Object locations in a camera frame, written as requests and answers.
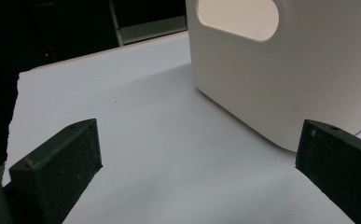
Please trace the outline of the white metal stand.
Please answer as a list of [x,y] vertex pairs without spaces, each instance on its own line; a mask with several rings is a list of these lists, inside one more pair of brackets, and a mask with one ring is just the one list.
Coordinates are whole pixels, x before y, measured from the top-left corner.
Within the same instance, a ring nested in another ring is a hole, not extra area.
[[186,0],[108,0],[120,46],[187,29]]

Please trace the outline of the pale lavender table mat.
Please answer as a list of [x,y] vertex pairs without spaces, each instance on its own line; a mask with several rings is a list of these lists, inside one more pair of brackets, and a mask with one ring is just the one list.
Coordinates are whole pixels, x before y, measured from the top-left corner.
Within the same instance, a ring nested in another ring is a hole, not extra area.
[[96,119],[103,166],[63,224],[353,224],[279,148],[195,87],[187,33],[20,75],[14,163]]

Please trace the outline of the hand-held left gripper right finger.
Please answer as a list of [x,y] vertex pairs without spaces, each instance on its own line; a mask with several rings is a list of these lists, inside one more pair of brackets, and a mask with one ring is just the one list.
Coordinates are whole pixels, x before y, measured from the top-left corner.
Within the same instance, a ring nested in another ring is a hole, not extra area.
[[296,168],[361,224],[361,139],[323,122],[303,123]]

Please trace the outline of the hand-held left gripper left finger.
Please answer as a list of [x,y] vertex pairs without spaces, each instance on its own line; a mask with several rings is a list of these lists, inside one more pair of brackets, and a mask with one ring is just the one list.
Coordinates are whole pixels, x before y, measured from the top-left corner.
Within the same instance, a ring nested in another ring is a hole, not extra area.
[[96,119],[71,124],[9,168],[22,224],[62,224],[103,167]]

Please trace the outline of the white plastic storage box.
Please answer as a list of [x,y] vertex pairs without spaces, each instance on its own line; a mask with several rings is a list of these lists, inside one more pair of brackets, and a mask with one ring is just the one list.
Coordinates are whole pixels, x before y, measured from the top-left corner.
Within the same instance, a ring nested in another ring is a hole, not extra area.
[[361,0],[186,0],[196,86],[294,151],[314,119],[361,132]]

